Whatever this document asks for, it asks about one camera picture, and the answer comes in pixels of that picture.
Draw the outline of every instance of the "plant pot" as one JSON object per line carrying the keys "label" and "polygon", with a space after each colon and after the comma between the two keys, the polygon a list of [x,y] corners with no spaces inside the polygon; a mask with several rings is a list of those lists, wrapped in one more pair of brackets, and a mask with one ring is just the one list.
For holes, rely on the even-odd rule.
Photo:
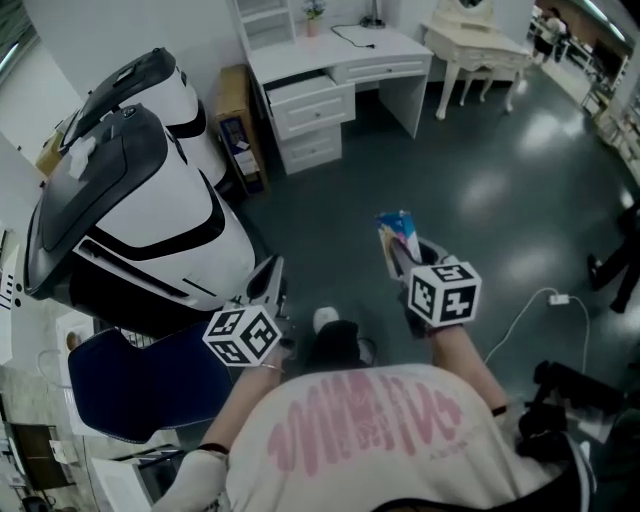
{"label": "plant pot", "polygon": [[320,18],[307,19],[307,37],[316,37],[320,33]]}

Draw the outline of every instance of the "white sneaker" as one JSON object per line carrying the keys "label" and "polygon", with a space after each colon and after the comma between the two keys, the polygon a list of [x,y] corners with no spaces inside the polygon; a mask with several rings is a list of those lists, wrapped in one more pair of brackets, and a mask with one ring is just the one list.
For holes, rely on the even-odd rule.
{"label": "white sneaker", "polygon": [[338,320],[340,320],[340,315],[335,308],[327,307],[316,309],[316,312],[313,314],[313,330],[316,334],[319,334],[325,325],[331,322],[337,322]]}

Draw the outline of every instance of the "white cube marker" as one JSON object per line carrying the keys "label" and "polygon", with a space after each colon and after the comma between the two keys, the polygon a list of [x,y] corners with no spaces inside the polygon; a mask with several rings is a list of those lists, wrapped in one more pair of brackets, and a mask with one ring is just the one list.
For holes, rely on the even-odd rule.
{"label": "white cube marker", "polygon": [[260,366],[282,338],[262,306],[218,311],[204,341],[226,366]]}
{"label": "white cube marker", "polygon": [[411,271],[409,309],[432,327],[472,321],[482,279],[469,263],[416,267]]}

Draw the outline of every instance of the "pink text print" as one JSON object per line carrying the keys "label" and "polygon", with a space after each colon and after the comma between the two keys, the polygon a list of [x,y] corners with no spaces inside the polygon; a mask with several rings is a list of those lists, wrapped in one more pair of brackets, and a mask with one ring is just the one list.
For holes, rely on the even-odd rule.
{"label": "pink text print", "polygon": [[323,377],[309,386],[306,403],[293,400],[267,445],[277,467],[289,472],[301,461],[314,476],[321,455],[336,464],[374,448],[414,455],[416,443],[430,445],[438,436],[454,441],[462,411],[453,399],[422,382],[384,375],[373,376],[378,392],[371,378],[363,371]]}

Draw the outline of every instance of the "desk drawer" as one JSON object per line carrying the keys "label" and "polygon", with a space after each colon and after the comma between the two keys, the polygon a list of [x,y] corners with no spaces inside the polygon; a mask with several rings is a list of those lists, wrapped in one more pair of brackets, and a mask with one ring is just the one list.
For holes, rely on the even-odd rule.
{"label": "desk drawer", "polygon": [[356,118],[355,85],[319,76],[267,92],[281,141]]}
{"label": "desk drawer", "polygon": [[424,75],[428,71],[429,57],[416,56],[349,62],[331,68],[330,75],[338,84],[356,84],[385,78]]}
{"label": "desk drawer", "polygon": [[282,160],[287,174],[342,158],[340,125],[307,133],[283,142]]}

